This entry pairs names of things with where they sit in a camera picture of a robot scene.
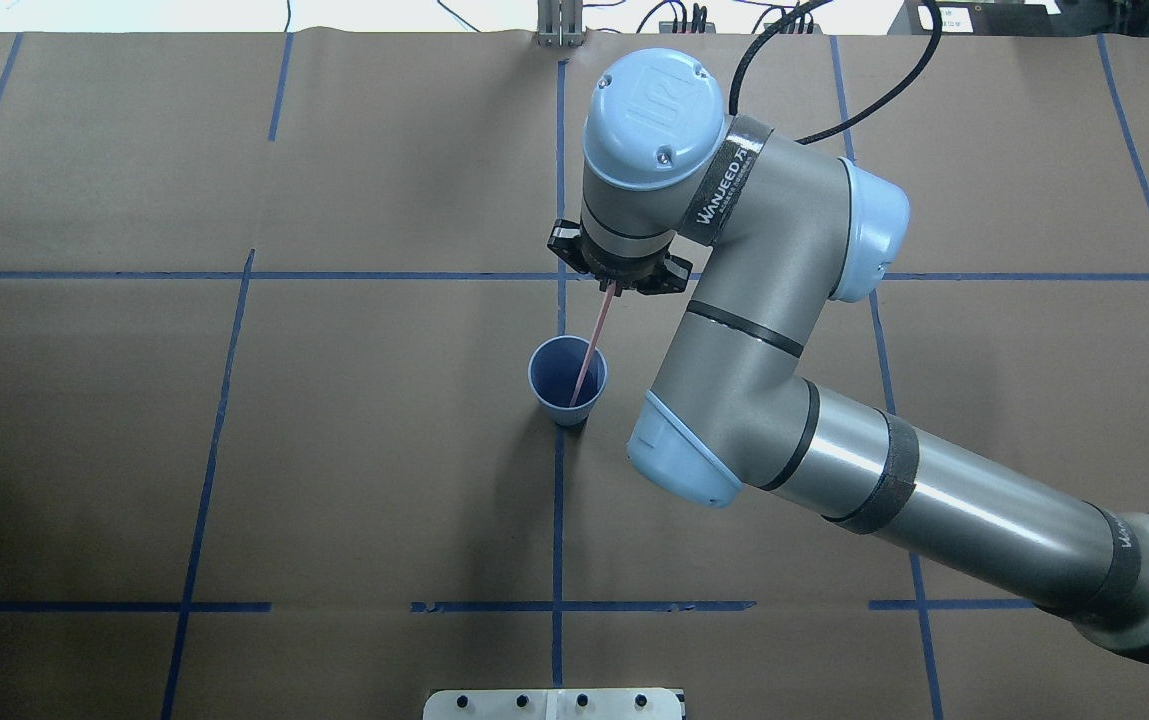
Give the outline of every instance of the pink stick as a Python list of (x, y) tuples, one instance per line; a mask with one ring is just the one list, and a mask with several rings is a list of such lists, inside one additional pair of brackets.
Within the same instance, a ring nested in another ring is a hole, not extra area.
[(587, 343), (587, 355), (583, 356), (583, 367), (579, 367), (578, 382), (574, 384), (574, 395), (570, 397), (570, 407), (574, 407), (578, 392), (583, 389), (583, 381), (587, 379), (587, 369), (592, 365), (592, 356), (596, 355), (596, 341), (601, 340), (601, 327), (606, 325), (606, 313), (610, 311), (610, 301), (614, 300), (614, 292), (618, 286), (618, 282), (610, 282), (609, 287), (606, 287), (606, 300), (601, 301), (601, 315), (597, 315), (596, 328), (592, 331), (592, 341)]

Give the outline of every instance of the robotic arm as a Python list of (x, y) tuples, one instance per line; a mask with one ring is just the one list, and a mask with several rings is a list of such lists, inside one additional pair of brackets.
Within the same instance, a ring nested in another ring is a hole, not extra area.
[(602, 288), (679, 292), (674, 234), (712, 246), (629, 441), (643, 477), (702, 505), (743, 483), (1062, 616), (1149, 664), (1149, 514), (1113, 514), (795, 374), (827, 300), (863, 300), (907, 232), (899, 187), (726, 117), (679, 51), (597, 83), (583, 222), (548, 247)]

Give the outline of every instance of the white bracket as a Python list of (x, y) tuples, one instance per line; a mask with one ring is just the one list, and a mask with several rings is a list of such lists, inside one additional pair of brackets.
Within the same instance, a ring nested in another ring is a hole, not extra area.
[(684, 720), (685, 692), (666, 688), (432, 692), (423, 720)]
[(538, 0), (538, 44), (583, 45), (583, 0)]

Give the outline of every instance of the blue cup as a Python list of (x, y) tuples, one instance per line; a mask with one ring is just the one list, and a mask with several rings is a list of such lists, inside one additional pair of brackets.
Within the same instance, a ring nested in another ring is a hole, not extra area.
[(529, 356), (529, 388), (534, 392), (548, 418), (561, 427), (568, 428), (587, 420), (592, 407), (610, 381), (610, 365), (597, 348), (587, 367), (587, 378), (571, 407), (570, 396), (574, 395), (584, 355), (587, 355), (587, 341), (564, 334), (539, 344), (538, 350)]

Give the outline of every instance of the blue joint cap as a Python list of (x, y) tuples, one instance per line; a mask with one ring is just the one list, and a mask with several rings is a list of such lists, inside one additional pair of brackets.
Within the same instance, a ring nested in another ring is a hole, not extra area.
[(722, 88), (697, 60), (651, 47), (597, 79), (583, 126), (592, 172), (624, 189), (658, 189), (705, 167), (725, 137)]
[(857, 302), (876, 291), (885, 270), (899, 256), (912, 207), (897, 184), (869, 173), (848, 158), (841, 160), (849, 173), (849, 246), (831, 299)]
[(743, 488), (653, 390), (646, 393), (641, 418), (632, 429), (629, 459), (650, 482), (700, 505), (725, 508)]

